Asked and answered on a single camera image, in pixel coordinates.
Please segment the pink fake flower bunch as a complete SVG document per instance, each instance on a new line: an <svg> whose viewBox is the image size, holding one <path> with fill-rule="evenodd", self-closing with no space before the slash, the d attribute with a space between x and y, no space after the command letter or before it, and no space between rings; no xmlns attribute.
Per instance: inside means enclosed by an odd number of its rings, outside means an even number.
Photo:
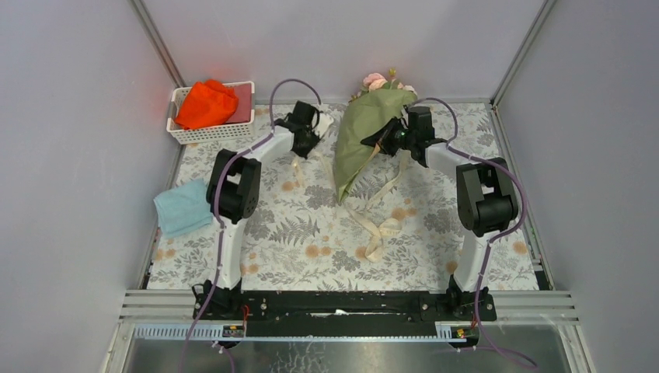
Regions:
<svg viewBox="0 0 659 373"><path fill-rule="evenodd" d="M352 95L350 102L355 101L356 99L362 97L363 95L373 92L379 89L398 89L412 92L415 96L418 96L417 91L411 85L404 85L397 75L397 70L395 68L390 68L386 75L383 75L379 72L373 72L366 75L362 79L361 87L359 91Z"/></svg>

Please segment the cream ribbon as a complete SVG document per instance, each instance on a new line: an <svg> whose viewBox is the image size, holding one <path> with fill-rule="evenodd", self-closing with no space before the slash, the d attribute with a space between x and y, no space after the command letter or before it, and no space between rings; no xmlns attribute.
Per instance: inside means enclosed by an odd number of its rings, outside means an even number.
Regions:
<svg viewBox="0 0 659 373"><path fill-rule="evenodd" d="M320 161L327 179L334 183L333 167L330 165L329 159L318 151L312 151L311 156ZM393 190L393 188L399 183L399 179L404 174L410 160L410 155L406 152L399 157L398 173L368 200L364 206L364 212L367 212L367 210L370 210L372 207L379 204L385 195ZM302 157L295 155L291 162L291 167L296 180L302 187L304 186L305 176L301 167L301 162ZM343 209L371 235L370 241L364 250L364 257L372 263L381 261L385 253L384 239L398 235L402 230L403 223L396 218L387 218L380 225L376 225L368 217L355 211L349 204L344 204Z"/></svg>

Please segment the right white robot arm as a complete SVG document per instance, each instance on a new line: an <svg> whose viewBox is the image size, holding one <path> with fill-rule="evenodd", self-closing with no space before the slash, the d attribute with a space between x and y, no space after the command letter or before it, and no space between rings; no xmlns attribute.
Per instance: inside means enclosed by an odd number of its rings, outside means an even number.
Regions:
<svg viewBox="0 0 659 373"><path fill-rule="evenodd" d="M518 216L513 179L503 158L481 159L436 137L429 107L407 107L406 113L406 119L392 118L381 130L362 139L361 144L378 147L387 155L407 150L421 166L455 180L464 241L462 257L452 275L459 291L446 298L445 308L453 319L464 320L476 310L476 299L471 293L485 287L490 240L507 231Z"/></svg>

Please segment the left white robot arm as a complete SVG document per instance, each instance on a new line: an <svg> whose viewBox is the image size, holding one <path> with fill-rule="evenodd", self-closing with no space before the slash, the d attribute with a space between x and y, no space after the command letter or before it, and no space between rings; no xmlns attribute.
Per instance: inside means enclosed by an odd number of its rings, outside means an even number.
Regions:
<svg viewBox="0 0 659 373"><path fill-rule="evenodd" d="M216 270L210 277L216 287L232 290L241 281L242 237L259 203L262 166L286 154L306 159L333 122L328 113L298 101L245 149L217 154L207 188L207 202L219 224Z"/></svg>

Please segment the white perforated plastic basket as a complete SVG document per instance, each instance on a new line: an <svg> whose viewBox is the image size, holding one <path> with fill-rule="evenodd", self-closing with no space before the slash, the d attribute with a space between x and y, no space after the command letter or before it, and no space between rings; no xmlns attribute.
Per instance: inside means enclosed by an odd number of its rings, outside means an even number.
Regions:
<svg viewBox="0 0 659 373"><path fill-rule="evenodd" d="M166 131L181 145L254 135L251 81L221 83L214 79L175 89Z"/></svg>

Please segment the dark red cloth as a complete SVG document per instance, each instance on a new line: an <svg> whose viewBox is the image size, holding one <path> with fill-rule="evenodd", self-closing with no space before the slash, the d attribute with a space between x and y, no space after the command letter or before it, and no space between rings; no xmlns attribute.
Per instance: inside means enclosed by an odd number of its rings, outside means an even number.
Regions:
<svg viewBox="0 0 659 373"><path fill-rule="evenodd" d="M251 82L232 86L238 106L233 115L226 121L226 124L242 124L251 121L253 85Z"/></svg>

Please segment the orange cloth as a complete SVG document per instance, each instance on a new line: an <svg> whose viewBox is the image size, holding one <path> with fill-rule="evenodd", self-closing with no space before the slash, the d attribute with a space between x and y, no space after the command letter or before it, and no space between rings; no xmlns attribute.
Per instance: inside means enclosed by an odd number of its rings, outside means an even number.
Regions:
<svg viewBox="0 0 659 373"><path fill-rule="evenodd" d="M223 125L233 115L238 98L233 88L208 79L196 82L176 115L174 122L186 131Z"/></svg>

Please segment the light blue towel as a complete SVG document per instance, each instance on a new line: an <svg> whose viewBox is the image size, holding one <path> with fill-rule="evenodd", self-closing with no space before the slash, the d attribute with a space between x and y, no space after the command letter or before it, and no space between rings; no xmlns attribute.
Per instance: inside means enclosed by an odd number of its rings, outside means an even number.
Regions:
<svg viewBox="0 0 659 373"><path fill-rule="evenodd" d="M191 180L154 198L162 237L173 239L209 225L213 221L202 179Z"/></svg>

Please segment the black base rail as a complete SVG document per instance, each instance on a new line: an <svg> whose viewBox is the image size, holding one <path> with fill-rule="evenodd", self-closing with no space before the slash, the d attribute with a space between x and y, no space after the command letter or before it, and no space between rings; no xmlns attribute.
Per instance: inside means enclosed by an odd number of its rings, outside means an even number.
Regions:
<svg viewBox="0 0 659 373"><path fill-rule="evenodd" d="M194 291L193 315L248 337L433 337L437 324L494 322L493 297L428 291Z"/></svg>

